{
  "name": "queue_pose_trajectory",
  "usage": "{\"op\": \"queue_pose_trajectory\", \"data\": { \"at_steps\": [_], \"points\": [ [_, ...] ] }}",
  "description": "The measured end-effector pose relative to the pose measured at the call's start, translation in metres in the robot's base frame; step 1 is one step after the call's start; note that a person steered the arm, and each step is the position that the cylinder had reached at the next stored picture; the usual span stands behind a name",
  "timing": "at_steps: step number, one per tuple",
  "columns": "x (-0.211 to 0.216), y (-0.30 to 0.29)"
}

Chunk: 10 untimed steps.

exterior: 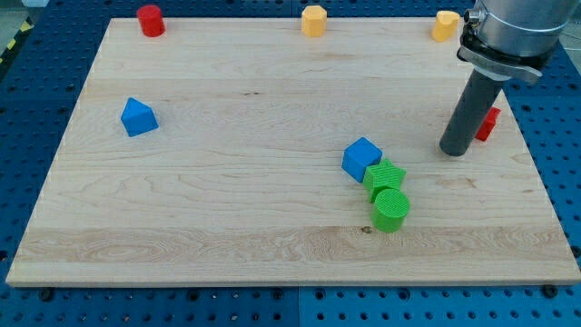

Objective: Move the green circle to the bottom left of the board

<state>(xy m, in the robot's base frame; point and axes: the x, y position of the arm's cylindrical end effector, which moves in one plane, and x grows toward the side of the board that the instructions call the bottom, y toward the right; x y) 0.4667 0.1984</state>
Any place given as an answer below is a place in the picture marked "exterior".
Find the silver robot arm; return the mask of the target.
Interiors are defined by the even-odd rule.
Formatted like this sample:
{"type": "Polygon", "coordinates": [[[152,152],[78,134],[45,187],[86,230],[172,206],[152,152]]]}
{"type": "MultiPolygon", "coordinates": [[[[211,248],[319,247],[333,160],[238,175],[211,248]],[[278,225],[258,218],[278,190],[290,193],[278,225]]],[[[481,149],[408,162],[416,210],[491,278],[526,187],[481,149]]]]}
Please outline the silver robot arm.
{"type": "Polygon", "coordinates": [[[457,56],[497,81],[536,84],[579,0],[477,0],[464,13],[457,56]]]}

